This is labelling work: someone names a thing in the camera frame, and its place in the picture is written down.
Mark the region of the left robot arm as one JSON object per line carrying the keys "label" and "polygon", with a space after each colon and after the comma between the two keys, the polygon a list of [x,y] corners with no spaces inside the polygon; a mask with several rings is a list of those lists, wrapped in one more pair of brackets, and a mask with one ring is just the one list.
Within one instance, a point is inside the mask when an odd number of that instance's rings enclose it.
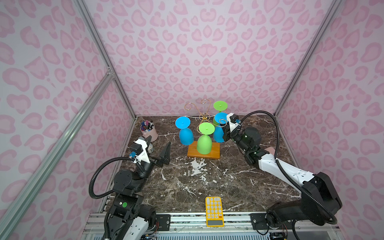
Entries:
{"label": "left robot arm", "polygon": [[114,177],[112,192],[116,194],[104,220],[105,240],[140,240],[146,232],[156,229],[156,210],[143,204],[139,195],[155,166],[170,163],[171,143],[167,143],[159,157],[149,157],[147,143],[139,140],[131,146],[132,152],[122,160],[136,165],[134,171],[120,170]]}

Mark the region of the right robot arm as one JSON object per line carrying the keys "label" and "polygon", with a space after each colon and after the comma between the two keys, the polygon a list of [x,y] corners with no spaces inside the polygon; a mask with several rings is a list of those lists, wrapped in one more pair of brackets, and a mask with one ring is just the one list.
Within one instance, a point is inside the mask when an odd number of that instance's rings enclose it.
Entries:
{"label": "right robot arm", "polygon": [[267,209],[266,224],[270,228],[278,228],[288,221],[309,220],[318,226],[337,224],[336,213],[343,204],[327,174],[301,170],[261,149],[261,135],[254,127],[248,127],[242,133],[237,124],[222,124],[221,127],[224,141],[233,140],[248,165],[270,173],[301,193],[300,200],[275,203]]}

